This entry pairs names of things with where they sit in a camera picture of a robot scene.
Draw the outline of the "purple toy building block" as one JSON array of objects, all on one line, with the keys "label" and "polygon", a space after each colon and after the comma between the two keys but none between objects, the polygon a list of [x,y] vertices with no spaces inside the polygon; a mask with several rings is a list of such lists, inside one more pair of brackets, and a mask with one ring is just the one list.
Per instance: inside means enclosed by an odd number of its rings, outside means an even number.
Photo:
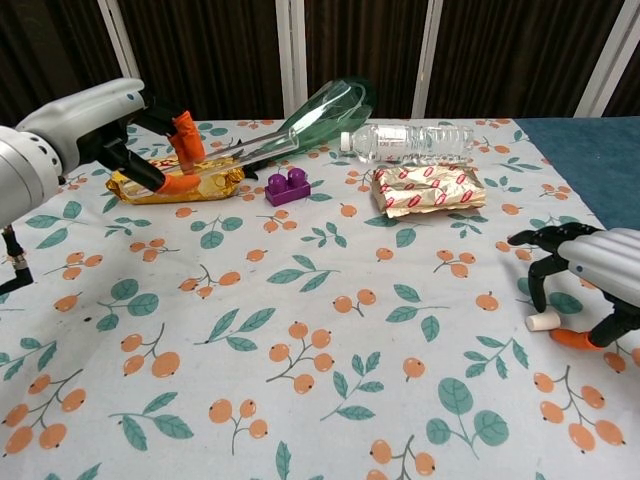
[{"label": "purple toy building block", "polygon": [[293,168],[287,175],[280,173],[269,177],[265,187],[265,197],[276,207],[311,195],[311,185],[307,173],[301,168]]}]

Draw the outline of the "floral fruit print tablecloth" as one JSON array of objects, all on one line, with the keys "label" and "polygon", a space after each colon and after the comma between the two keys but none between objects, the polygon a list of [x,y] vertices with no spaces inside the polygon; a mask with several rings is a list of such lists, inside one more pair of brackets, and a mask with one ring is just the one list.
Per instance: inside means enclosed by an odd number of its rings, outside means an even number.
[{"label": "floral fruit print tablecloth", "polygon": [[596,216],[522,121],[472,122],[487,203],[383,217],[336,143],[281,208],[133,206],[89,164],[16,224],[0,480],[640,480],[640,332],[530,332],[519,230]]}]

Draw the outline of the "gold foil snack packet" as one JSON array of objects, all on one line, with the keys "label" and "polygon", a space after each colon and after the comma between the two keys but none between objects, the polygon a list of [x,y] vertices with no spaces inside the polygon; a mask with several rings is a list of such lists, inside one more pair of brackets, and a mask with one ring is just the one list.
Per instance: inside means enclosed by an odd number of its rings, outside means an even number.
[{"label": "gold foil snack packet", "polygon": [[382,214],[410,214],[483,207],[486,190],[472,168],[461,165],[379,168],[371,181]]}]

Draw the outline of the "green plastic spray bottle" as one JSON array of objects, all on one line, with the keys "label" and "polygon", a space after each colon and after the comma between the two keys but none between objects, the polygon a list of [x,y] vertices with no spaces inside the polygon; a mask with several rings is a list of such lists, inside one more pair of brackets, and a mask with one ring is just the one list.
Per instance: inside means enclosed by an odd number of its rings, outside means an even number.
[{"label": "green plastic spray bottle", "polygon": [[300,146],[291,153],[257,162],[242,170],[247,177],[255,179],[256,172],[272,159],[303,153],[340,136],[342,132],[353,132],[369,119],[375,106],[376,92],[369,80],[346,77],[329,81],[277,130],[293,128],[299,136]]}]

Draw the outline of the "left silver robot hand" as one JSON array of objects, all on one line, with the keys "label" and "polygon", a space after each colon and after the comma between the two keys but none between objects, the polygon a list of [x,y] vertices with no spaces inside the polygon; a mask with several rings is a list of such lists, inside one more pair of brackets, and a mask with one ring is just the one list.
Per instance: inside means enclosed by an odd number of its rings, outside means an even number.
[{"label": "left silver robot hand", "polygon": [[[130,124],[166,137],[182,174],[167,175],[131,151]],[[16,130],[50,146],[63,173],[97,161],[160,195],[191,192],[201,183],[191,169],[205,153],[190,113],[150,93],[137,78],[111,80],[52,101],[25,117]]]}]

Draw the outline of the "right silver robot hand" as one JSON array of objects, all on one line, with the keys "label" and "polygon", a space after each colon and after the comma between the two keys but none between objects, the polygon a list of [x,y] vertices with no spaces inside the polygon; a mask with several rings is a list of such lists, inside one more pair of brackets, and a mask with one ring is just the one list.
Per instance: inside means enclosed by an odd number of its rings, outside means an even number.
[{"label": "right silver robot hand", "polygon": [[604,230],[569,222],[520,231],[507,243],[533,245],[548,253],[528,270],[529,293],[538,313],[547,308],[546,278],[564,271],[598,288],[612,304],[612,312],[589,331],[551,329],[550,337],[557,343],[577,350],[602,350],[640,330],[640,230]]}]

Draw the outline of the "clear glass test tube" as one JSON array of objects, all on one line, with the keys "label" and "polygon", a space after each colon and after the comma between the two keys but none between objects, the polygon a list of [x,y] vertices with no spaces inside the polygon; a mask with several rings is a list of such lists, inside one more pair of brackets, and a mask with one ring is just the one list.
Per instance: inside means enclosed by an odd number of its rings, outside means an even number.
[{"label": "clear glass test tube", "polygon": [[293,128],[277,131],[209,153],[195,163],[189,175],[201,178],[219,175],[291,153],[299,146],[299,136]]}]

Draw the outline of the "clear plastic water bottle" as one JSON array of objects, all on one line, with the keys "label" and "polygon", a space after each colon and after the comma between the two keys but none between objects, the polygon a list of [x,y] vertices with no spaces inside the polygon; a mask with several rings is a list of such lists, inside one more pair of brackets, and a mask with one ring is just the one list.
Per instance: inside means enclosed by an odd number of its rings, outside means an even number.
[{"label": "clear plastic water bottle", "polygon": [[471,161],[474,132],[465,126],[367,124],[340,134],[340,151],[366,164],[463,165]]}]

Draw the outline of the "golden biscuit packet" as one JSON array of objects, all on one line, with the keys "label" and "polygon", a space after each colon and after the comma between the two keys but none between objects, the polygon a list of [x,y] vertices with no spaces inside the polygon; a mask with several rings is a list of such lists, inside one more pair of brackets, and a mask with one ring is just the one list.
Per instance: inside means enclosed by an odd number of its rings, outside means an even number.
[{"label": "golden biscuit packet", "polygon": [[194,174],[200,178],[199,185],[195,189],[178,194],[149,192],[118,172],[111,174],[105,186],[108,191],[123,202],[134,205],[222,200],[234,193],[237,185],[244,179],[244,173],[241,168],[235,168],[211,174],[210,170],[219,164],[221,163],[213,161],[197,164]]}]

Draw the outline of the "white partition post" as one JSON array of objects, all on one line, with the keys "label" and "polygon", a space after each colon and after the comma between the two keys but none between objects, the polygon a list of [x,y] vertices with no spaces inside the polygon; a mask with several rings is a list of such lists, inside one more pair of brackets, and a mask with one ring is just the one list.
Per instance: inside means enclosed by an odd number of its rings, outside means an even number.
[{"label": "white partition post", "polygon": [[420,57],[413,94],[411,118],[424,118],[445,0],[428,0]]},{"label": "white partition post", "polygon": [[283,111],[291,116],[309,98],[304,0],[275,0]]},{"label": "white partition post", "polygon": [[603,115],[639,44],[640,0],[624,0],[573,114],[574,118],[597,118]]},{"label": "white partition post", "polygon": [[97,102],[108,119],[124,118],[143,126],[145,83],[140,77],[118,0],[96,0],[122,76],[97,87]]}]

